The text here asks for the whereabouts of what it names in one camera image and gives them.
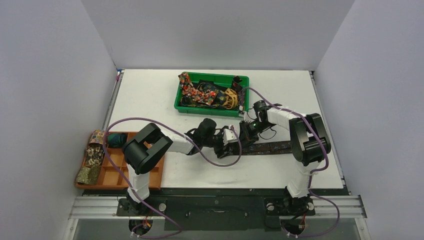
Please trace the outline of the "dark brown blue-patterned tie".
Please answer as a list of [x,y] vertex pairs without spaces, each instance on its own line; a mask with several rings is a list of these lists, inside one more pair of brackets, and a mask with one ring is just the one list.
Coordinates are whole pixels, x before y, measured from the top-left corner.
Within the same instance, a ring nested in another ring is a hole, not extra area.
[[[253,141],[241,142],[242,156],[280,155],[290,154],[291,152],[290,141],[271,141],[262,143],[255,143]],[[238,142],[231,143],[222,150],[222,153],[227,156],[238,156],[240,153]]]

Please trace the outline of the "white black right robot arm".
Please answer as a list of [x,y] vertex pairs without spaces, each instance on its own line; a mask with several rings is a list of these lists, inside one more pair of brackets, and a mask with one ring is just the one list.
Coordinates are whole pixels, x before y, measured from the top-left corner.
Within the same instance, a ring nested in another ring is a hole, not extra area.
[[255,111],[255,119],[239,123],[242,147],[251,146],[262,132],[273,126],[288,130],[291,153],[297,161],[297,172],[284,189],[282,207],[289,214],[308,209],[312,178],[329,166],[331,143],[322,117],[318,113],[304,115],[266,104],[257,107]]

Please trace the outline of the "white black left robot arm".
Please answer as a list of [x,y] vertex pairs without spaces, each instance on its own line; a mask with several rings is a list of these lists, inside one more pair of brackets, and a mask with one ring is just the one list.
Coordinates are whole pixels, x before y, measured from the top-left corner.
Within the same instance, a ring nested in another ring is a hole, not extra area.
[[232,152],[240,152],[240,140],[231,126],[217,129],[217,124],[205,118],[196,128],[186,133],[164,131],[156,123],[149,123],[122,147],[128,169],[127,199],[129,208],[136,215],[149,209],[150,171],[167,152],[192,156],[206,148],[212,148],[220,159]]

